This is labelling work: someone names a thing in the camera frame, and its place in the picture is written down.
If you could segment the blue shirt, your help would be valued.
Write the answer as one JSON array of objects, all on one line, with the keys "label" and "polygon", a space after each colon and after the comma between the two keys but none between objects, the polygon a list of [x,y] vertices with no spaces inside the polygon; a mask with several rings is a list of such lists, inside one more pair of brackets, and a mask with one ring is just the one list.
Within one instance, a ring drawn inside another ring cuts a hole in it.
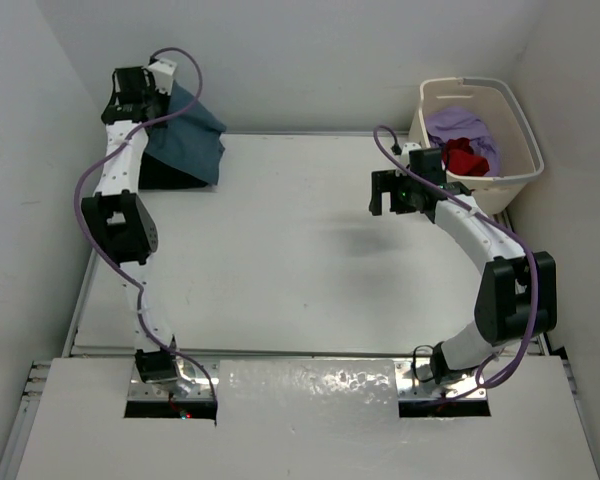
[{"label": "blue shirt", "polygon": [[196,101],[184,114],[168,121],[166,128],[150,133],[144,154],[163,162],[175,162],[184,157],[204,158],[208,162],[218,162],[220,173],[220,161],[225,151],[221,135],[225,131],[226,126]]}]

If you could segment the black t shirt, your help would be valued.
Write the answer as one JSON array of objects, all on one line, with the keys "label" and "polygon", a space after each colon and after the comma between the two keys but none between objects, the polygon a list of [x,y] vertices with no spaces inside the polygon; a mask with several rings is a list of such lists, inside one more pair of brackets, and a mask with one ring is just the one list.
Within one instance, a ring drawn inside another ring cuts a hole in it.
[{"label": "black t shirt", "polygon": [[204,158],[184,157],[175,162],[163,162],[144,154],[141,161],[140,190],[188,190],[216,185],[219,163]]}]

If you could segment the lilac cloth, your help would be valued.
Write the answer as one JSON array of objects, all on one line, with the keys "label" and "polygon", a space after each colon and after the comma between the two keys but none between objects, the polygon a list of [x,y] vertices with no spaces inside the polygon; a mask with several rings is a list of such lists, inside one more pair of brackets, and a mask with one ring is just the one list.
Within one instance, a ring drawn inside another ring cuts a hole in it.
[{"label": "lilac cloth", "polygon": [[487,125],[474,113],[462,107],[448,107],[425,117],[430,144],[443,148],[452,139],[466,137],[477,155],[488,160],[489,172],[482,177],[496,177],[501,173],[501,156]]}]

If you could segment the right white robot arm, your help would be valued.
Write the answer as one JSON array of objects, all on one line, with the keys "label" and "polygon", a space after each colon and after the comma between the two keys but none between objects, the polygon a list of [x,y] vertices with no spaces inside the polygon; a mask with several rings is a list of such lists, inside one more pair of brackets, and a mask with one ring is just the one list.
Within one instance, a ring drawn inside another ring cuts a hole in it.
[{"label": "right white robot arm", "polygon": [[382,198],[388,196],[390,212],[425,215],[481,275],[472,321],[432,349],[430,377],[443,385],[479,372],[506,346],[525,349],[556,327],[556,262],[489,218],[463,183],[448,181],[441,150],[415,149],[408,156],[408,165],[372,172],[370,213],[381,215]]}]

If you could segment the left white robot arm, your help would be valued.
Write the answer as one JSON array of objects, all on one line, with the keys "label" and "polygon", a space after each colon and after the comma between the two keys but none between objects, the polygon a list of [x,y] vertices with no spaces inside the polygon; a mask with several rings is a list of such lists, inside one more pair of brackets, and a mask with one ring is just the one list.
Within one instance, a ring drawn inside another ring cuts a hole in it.
[{"label": "left white robot arm", "polygon": [[94,193],[80,202],[89,233],[121,277],[134,317],[136,370],[143,383],[156,385],[176,381],[178,369],[174,334],[147,293],[158,231],[139,196],[139,180],[150,122],[168,113],[176,68],[152,58],[146,66],[114,71],[101,115],[107,161]]}]

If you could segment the red shirt in basket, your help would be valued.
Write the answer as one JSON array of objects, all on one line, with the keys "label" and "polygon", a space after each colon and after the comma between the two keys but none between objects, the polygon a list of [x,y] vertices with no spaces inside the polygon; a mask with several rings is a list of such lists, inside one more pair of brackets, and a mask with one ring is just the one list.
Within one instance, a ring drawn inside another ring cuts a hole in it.
[{"label": "red shirt in basket", "polygon": [[442,148],[442,160],[447,172],[459,176],[482,177],[490,170],[488,160],[474,152],[466,137],[446,142]]}]

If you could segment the cream laundry basket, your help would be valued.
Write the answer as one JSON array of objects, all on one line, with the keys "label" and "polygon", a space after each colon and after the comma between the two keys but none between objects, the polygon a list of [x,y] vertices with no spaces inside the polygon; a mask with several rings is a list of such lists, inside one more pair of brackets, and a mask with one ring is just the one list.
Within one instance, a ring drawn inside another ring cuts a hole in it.
[{"label": "cream laundry basket", "polygon": [[485,213],[505,210],[544,171],[535,136],[506,83],[431,79],[419,94],[409,140],[442,149],[448,178],[472,190]]}]

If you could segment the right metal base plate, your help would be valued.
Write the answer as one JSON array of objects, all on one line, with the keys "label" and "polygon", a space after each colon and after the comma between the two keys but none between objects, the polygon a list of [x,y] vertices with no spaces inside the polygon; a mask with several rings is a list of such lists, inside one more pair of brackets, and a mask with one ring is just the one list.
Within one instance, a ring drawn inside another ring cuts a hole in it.
[{"label": "right metal base plate", "polygon": [[450,383],[436,384],[429,360],[424,357],[396,360],[395,382],[398,399],[407,402],[426,402],[443,398],[460,401],[482,401],[487,399],[485,389],[478,389],[472,375],[462,374]]}]

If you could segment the metal base plate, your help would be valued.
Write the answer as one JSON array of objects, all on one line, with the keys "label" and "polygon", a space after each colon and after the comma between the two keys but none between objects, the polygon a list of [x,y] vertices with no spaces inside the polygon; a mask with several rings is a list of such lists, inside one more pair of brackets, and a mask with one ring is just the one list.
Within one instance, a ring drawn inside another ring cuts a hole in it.
[{"label": "metal base plate", "polygon": [[429,360],[424,357],[396,360],[395,382],[398,399],[407,402],[426,402],[443,398],[460,401],[482,401],[487,399],[485,389],[478,389],[472,375],[462,374],[450,383],[436,384]]},{"label": "metal base plate", "polygon": [[197,367],[184,366],[176,380],[146,383],[136,369],[132,371],[127,390],[128,401],[166,401],[169,396],[178,401],[210,401],[213,399],[209,380]]}]

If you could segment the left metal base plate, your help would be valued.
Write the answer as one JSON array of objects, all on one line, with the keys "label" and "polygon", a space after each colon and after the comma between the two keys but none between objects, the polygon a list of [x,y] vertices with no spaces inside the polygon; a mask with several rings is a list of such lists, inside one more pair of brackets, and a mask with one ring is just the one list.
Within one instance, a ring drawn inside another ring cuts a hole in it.
[{"label": "left metal base plate", "polygon": [[210,401],[213,399],[209,380],[197,367],[184,366],[176,380],[146,383],[136,369],[132,371],[127,390],[128,401],[166,401],[169,396],[178,401]]}]

